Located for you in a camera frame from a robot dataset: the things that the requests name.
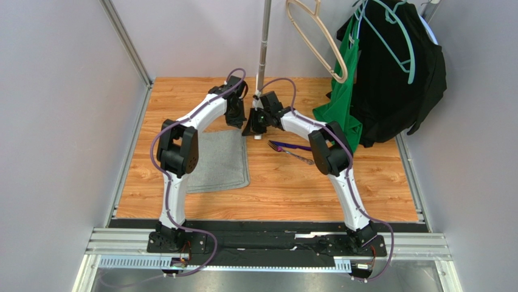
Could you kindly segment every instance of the wooden tabletop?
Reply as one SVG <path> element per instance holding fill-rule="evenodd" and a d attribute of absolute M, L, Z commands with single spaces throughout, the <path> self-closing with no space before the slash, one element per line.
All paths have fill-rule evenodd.
<path fill-rule="evenodd" d="M 177 119 L 198 105 L 207 91 L 223 83 L 222 78 L 157 78 L 139 134 L 133 160 L 117 210 L 118 218 L 158 218 L 162 210 L 162 174 L 150 162 L 149 147 L 165 119 Z M 255 80 L 246 81 L 253 88 Z M 295 108 L 313 117 L 311 110 L 328 102 L 329 78 L 294 78 L 297 84 Z M 283 103 L 291 102 L 292 87 L 275 82 L 274 90 Z M 245 98 L 246 115 L 252 91 Z M 234 129 L 220 117 L 206 131 Z M 242 189 L 188 194 L 187 218 L 213 220 L 298 220 L 341 221 L 338 197 L 329 181 L 314 165 L 307 165 L 286 153 L 268 147 L 269 139 L 309 145 L 303 138 L 268 128 L 262 140 L 247 137 L 250 185 Z M 295 150 L 299 155 L 311 154 Z M 394 140 L 359 146 L 354 154 L 354 175 L 367 212 L 386 221 L 417 221 L 415 206 Z"/>

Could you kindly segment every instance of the white wall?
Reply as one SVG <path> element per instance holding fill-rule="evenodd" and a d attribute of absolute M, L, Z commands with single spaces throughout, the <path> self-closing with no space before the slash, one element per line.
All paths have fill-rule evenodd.
<path fill-rule="evenodd" d="M 72 289 L 144 94 L 98 0 L 0 1 L 0 290 Z"/>
<path fill-rule="evenodd" d="M 226 76 L 235 67 L 258 70 L 262 0 L 113 0 L 151 78 Z M 302 0 L 314 7 L 313 0 Z M 352 15 L 356 0 L 323 0 L 320 17 L 332 36 Z M 419 9 L 427 0 L 410 1 Z M 314 21 L 298 7 L 293 16 L 315 47 L 335 57 Z M 329 77 L 286 16 L 285 0 L 273 0 L 267 76 Z"/>
<path fill-rule="evenodd" d="M 516 291 L 518 2 L 442 1 L 431 26 L 448 90 L 407 138 L 465 291 Z"/>

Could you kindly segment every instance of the gray floor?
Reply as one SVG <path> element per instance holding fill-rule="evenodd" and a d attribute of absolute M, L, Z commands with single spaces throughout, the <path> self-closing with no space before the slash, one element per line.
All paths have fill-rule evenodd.
<path fill-rule="evenodd" d="M 383 262 L 376 265 L 381 269 Z M 151 269 L 100 270 L 106 283 L 124 285 L 161 272 Z M 96 281 L 92 291 L 203 291 L 203 292 L 284 292 L 284 291 L 442 291 L 437 269 L 429 262 L 393 262 L 382 278 L 367 283 L 351 281 L 349 275 L 329 273 L 222 272 L 206 271 L 185 278 L 160 278 L 136 287 L 108 288 Z"/>

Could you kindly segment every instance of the gray cloth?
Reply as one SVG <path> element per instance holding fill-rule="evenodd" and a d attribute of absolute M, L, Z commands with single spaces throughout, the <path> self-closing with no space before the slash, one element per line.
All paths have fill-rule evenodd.
<path fill-rule="evenodd" d="M 250 184 L 246 139 L 240 130 L 199 133 L 198 165 L 187 193 L 238 189 Z"/>

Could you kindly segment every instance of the silver utensil handle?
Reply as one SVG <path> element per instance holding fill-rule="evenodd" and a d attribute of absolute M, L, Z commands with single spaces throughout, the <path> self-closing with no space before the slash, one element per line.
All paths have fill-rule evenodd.
<path fill-rule="evenodd" d="M 313 165 L 313 164 L 315 164 L 315 162 L 314 162 L 313 160 L 311 160 L 311 159 L 307 159 L 307 158 L 304 158 L 304 157 L 302 157 L 302 156 L 296 155 L 295 153 L 291 153 L 290 151 L 286 151 L 286 150 L 283 150 L 283 151 L 284 151 L 284 152 L 286 152 L 287 154 L 290 154 L 290 155 L 295 156 L 296 158 L 298 158 L 298 159 L 300 159 L 300 160 L 304 161 L 305 163 L 307 163 L 307 164 L 309 164 L 309 165 Z"/>

